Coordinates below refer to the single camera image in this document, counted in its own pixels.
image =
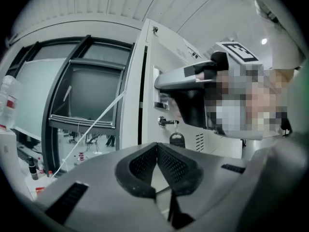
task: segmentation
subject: wire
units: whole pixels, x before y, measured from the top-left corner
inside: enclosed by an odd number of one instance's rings
[[[67,157],[64,158],[62,164],[60,165],[60,167],[58,168],[58,170],[53,174],[53,176],[51,177],[51,180],[55,177],[55,175],[60,171],[61,167],[63,166],[63,164],[65,163],[65,161],[69,158],[69,156],[72,154],[72,152],[74,151],[74,149],[77,147],[77,145],[80,143],[81,140],[84,139],[84,137],[86,137],[86,135],[88,134],[88,132],[95,126],[95,124],[102,119],[102,117],[112,108],[114,107],[117,102],[123,98],[123,96],[125,95],[126,91],[123,91],[106,109],[105,111],[97,118],[97,120],[88,128],[88,130],[84,133],[84,135],[77,141],[76,145],[73,147],[73,149],[69,152],[69,154],[67,155]]]

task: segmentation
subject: glass pane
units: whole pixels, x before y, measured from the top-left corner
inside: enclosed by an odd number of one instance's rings
[[[120,71],[73,64],[56,94],[53,114],[96,120],[116,98]],[[113,108],[101,119],[112,122]]]
[[[58,129],[60,164],[62,164],[61,159],[67,157],[82,136],[83,133]],[[90,158],[114,152],[116,150],[115,145],[115,136],[89,133],[86,138],[78,144],[61,169],[69,171]]]
[[[42,47],[33,60],[48,58],[66,58],[76,44],[58,44]]]
[[[39,141],[47,96],[63,62],[64,60],[26,62],[17,76],[22,88],[17,101],[15,129]]]
[[[117,46],[93,44],[89,47],[83,58],[103,60],[107,62],[126,65],[130,50]]]

